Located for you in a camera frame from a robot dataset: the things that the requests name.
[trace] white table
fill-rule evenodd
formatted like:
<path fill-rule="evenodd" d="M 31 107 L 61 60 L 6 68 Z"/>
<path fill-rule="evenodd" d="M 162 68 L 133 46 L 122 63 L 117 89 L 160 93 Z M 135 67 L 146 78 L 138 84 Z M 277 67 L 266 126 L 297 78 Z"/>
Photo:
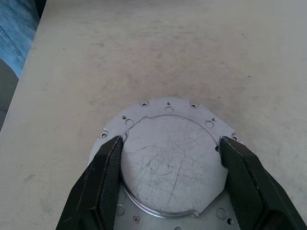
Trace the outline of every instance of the white table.
<path fill-rule="evenodd" d="M 104 125 L 198 101 L 307 221 L 307 1 L 49 0 L 0 134 L 0 228 L 54 230 Z"/>

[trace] scratched metal surface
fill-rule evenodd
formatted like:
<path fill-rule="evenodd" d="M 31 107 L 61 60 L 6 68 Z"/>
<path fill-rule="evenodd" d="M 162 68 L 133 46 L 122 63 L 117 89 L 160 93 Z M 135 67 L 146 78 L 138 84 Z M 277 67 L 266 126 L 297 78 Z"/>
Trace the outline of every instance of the scratched metal surface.
<path fill-rule="evenodd" d="M 129 131 L 122 174 L 132 194 L 162 213 L 201 213 L 223 190 L 227 169 L 215 141 L 184 117 L 145 118 Z"/>

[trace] screw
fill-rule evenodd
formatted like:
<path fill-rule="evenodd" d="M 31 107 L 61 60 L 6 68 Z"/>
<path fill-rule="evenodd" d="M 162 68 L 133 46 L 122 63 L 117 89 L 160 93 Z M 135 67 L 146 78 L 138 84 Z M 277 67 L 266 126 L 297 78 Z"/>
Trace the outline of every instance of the screw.
<path fill-rule="evenodd" d="M 133 217 L 133 222 L 134 223 L 139 223 L 139 221 L 140 221 L 140 218 L 138 216 L 134 216 Z"/>

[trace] metal plate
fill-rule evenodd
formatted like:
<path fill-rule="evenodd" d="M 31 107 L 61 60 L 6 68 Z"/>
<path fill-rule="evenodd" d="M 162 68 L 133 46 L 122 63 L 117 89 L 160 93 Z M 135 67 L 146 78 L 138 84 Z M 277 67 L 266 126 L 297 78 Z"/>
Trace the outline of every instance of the metal plate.
<path fill-rule="evenodd" d="M 124 137 L 126 191 L 146 212 L 198 216 L 222 192 L 227 170 L 215 147 L 220 136 L 235 131 L 204 106 L 178 98 L 135 104 L 106 125 L 89 162 L 116 135 Z"/>

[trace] blue jeans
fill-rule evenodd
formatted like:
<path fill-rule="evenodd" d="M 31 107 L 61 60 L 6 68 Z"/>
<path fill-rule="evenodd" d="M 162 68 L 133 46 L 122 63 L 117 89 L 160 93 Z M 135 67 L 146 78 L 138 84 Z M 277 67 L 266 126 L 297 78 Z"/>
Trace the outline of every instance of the blue jeans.
<path fill-rule="evenodd" d="M 18 78 L 38 23 L 35 0 L 0 0 L 0 58 Z"/>

